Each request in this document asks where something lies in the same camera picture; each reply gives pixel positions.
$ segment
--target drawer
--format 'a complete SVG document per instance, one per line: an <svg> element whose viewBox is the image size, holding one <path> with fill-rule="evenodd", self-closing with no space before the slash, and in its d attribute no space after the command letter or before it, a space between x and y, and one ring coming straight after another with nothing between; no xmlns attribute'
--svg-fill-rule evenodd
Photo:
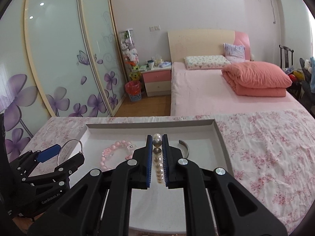
<svg viewBox="0 0 315 236"><path fill-rule="evenodd" d="M157 82L157 81L170 81L171 80L171 70L150 72L143 74L144 82Z"/></svg>
<svg viewBox="0 0 315 236"><path fill-rule="evenodd" d="M171 81L158 81L145 83L146 92L157 92L171 90Z"/></svg>

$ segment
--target pink beaded bracelet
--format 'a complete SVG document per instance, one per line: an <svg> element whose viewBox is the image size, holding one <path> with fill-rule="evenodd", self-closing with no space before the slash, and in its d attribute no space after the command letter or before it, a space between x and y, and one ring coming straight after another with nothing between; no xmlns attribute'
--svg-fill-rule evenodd
<svg viewBox="0 0 315 236"><path fill-rule="evenodd" d="M136 147L137 146L132 144L130 141L125 141L125 140L116 141L114 145L111 145L110 147L104 149L102 153L101 161L100 161L101 170L106 171L106 170L114 169L114 168L108 168L105 165L105 161L108 160L110 157L112 157L114 154L114 151L116 151L117 149L120 149L120 148L126 149L129 155L127 155L125 159L129 160L129 159L132 159L132 155Z"/></svg>

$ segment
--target bed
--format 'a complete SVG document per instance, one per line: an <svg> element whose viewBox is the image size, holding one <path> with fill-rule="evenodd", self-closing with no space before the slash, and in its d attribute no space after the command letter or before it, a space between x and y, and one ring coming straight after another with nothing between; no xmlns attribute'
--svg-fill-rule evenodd
<svg viewBox="0 0 315 236"><path fill-rule="evenodd" d="M309 232L314 227L310 222L315 199L314 118L289 93L283 98L237 96L220 69L186 70L184 57L224 55L223 43L245 45L249 60L247 34L190 29L169 31L168 36L173 63L171 115L213 116L235 178L279 218L288 233Z"/></svg>

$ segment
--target cup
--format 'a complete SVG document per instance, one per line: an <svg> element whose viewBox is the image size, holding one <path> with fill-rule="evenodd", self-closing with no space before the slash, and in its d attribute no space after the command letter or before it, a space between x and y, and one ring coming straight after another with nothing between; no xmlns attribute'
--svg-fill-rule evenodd
<svg viewBox="0 0 315 236"><path fill-rule="evenodd" d="M153 60L149 60L148 61L148 65L149 65L149 68L152 70L154 69L154 61Z"/></svg>

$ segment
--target blue gripper pad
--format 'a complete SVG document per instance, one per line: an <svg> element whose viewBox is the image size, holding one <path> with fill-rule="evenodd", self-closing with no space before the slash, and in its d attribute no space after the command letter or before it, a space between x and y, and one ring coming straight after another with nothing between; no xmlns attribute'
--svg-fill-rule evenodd
<svg viewBox="0 0 315 236"><path fill-rule="evenodd" d="M41 151L37 157L38 162L45 162L59 154L61 146L56 144Z"/></svg>

